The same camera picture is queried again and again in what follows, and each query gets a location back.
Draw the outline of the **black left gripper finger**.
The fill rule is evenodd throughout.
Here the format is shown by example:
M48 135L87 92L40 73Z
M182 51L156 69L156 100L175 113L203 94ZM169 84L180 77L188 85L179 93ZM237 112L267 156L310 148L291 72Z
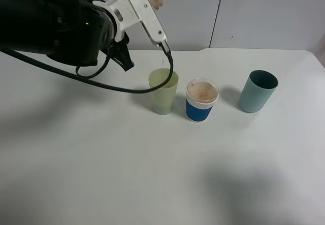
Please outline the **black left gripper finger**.
M128 71L134 67L127 44L115 44L111 59L120 65L124 71Z

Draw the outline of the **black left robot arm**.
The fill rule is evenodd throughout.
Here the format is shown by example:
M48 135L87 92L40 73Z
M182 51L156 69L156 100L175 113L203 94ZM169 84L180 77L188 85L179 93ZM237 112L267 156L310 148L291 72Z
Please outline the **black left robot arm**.
M75 67L96 66L102 52L125 71L131 69L128 37L114 40L116 21L94 1L1 0L1 47Z

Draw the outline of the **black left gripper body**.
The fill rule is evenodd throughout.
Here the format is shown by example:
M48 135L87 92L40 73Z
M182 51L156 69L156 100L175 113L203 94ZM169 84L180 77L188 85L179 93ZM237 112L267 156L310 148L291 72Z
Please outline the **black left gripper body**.
M128 45L129 37L127 33L124 33L123 38L119 42L112 42L108 47L101 49L101 52L107 54L111 53L111 57L129 57Z

